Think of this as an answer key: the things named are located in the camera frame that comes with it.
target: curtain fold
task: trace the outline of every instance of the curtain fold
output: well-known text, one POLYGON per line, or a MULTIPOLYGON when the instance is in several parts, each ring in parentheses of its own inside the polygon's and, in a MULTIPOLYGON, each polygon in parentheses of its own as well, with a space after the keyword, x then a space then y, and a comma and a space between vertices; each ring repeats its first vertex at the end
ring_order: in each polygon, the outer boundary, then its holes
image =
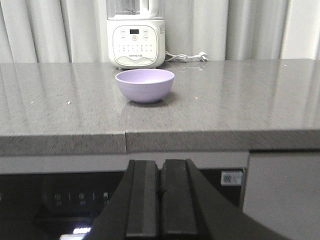
MULTIPOLYGON (((108 62, 107 0, 0 0, 0 63, 108 62)), ((162 0, 166 49, 320 60, 319 0, 162 0)))

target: cabinet door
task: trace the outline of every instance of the cabinet door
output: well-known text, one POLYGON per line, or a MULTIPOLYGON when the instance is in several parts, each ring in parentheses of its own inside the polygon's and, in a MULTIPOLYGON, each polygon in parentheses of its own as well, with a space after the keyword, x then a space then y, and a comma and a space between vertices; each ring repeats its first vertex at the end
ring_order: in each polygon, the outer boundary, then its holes
POLYGON ((243 211, 294 240, 320 239, 320 153, 251 154, 243 211))

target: white kitchen appliance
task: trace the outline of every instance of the white kitchen appliance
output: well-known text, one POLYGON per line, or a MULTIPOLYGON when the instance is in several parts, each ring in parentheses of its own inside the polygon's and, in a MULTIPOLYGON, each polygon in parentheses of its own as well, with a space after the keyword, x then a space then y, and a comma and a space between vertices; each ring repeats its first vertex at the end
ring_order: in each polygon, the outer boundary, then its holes
POLYGON ((154 68, 166 56, 161 0, 107 0, 111 63, 122 69, 154 68))

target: white cable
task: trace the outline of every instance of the white cable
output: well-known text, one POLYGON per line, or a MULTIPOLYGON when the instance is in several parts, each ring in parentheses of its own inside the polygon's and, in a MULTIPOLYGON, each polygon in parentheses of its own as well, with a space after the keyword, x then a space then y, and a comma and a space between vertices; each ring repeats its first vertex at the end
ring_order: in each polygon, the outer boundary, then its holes
POLYGON ((186 62, 192 61, 194 59, 198 59, 199 61, 202 61, 202 62, 207 62, 209 60, 208 54, 206 54, 203 51, 199 52, 199 54, 194 55, 194 56, 188 56, 185 54, 173 55, 173 54, 169 53, 168 51, 165 51, 165 55, 167 55, 169 57, 165 60, 165 62, 186 63, 186 62))

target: lavender plastic bowl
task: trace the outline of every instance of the lavender plastic bowl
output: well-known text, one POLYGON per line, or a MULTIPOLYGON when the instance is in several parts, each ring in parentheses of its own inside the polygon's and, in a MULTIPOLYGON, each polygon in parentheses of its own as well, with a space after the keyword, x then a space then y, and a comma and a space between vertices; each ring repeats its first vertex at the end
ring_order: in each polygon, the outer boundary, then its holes
POLYGON ((121 93, 137 103, 154 103, 170 93, 175 75, 167 70, 133 69, 115 76, 121 93))

